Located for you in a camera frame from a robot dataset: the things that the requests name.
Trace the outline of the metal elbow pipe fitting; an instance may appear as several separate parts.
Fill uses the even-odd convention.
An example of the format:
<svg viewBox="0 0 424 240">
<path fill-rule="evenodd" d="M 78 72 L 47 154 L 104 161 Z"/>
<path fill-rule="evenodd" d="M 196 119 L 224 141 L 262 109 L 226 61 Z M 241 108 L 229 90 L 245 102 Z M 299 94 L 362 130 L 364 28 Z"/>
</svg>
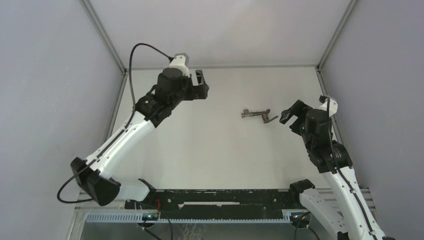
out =
<svg viewBox="0 0 424 240">
<path fill-rule="evenodd" d="M 241 113 L 241 118 L 246 118 L 246 117 L 252 117 L 253 113 L 250 112 L 248 109 L 244 109 L 243 112 Z"/>
</svg>

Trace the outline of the metal water faucet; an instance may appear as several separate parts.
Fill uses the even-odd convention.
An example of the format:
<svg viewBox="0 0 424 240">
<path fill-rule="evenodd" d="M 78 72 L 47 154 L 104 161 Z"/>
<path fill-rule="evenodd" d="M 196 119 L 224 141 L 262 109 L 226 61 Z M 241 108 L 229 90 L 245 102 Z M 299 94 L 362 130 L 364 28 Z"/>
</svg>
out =
<svg viewBox="0 0 424 240">
<path fill-rule="evenodd" d="M 262 122 L 264 124 L 268 124 L 268 123 L 270 123 L 270 122 L 272 122 L 272 121 L 274 121 L 278 118 L 278 115 L 276 115 L 274 117 L 269 117 L 270 112 L 271 112 L 270 109 L 267 109 L 267 110 L 264 110 L 264 111 L 254 111 L 252 113 L 252 116 L 253 117 L 260 116 L 262 118 Z"/>
</svg>

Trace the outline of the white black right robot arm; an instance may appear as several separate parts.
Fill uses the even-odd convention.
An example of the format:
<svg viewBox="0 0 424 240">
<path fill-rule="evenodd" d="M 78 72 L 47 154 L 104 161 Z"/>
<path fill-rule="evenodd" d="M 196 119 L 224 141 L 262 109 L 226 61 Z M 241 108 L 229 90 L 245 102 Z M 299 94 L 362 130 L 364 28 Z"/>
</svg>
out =
<svg viewBox="0 0 424 240">
<path fill-rule="evenodd" d="M 389 240 L 367 205 L 347 149 L 333 139 L 331 117 L 338 103 L 329 96 L 321 96 L 319 101 L 321 105 L 313 108 L 297 100 L 282 111 L 279 122 L 286 124 L 296 117 L 289 128 L 302 137 L 308 158 L 328 183 L 339 211 L 308 179 L 290 184 L 289 203 L 295 208 L 305 207 L 334 240 Z"/>
</svg>

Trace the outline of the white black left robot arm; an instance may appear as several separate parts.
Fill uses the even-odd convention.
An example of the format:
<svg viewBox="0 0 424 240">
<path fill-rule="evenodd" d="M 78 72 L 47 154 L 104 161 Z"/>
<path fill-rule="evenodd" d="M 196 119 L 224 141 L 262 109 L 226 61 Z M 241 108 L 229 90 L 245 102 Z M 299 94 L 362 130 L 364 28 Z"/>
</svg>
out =
<svg viewBox="0 0 424 240">
<path fill-rule="evenodd" d="M 125 156 L 147 134 L 155 130 L 182 101 L 205 100 L 209 86 L 202 70 L 195 71 L 197 85 L 191 75 L 179 69 L 165 68 L 157 83 L 134 105 L 129 118 L 94 153 L 82 159 L 76 157 L 70 167 L 77 185 L 89 195 L 89 200 L 106 206 L 114 200 L 137 201 L 149 209 L 157 196 L 143 179 L 119 180 L 114 172 Z"/>
</svg>

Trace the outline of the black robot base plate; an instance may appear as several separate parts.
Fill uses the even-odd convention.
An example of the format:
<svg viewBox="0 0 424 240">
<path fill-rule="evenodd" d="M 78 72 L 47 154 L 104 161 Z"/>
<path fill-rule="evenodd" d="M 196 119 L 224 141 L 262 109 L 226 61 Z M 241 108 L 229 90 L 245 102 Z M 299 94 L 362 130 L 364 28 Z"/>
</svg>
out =
<svg viewBox="0 0 424 240">
<path fill-rule="evenodd" d="M 126 210 L 159 210 L 168 217 L 260 218 L 306 210 L 287 189 L 164 189 L 154 190 L 142 202 L 128 200 Z"/>
</svg>

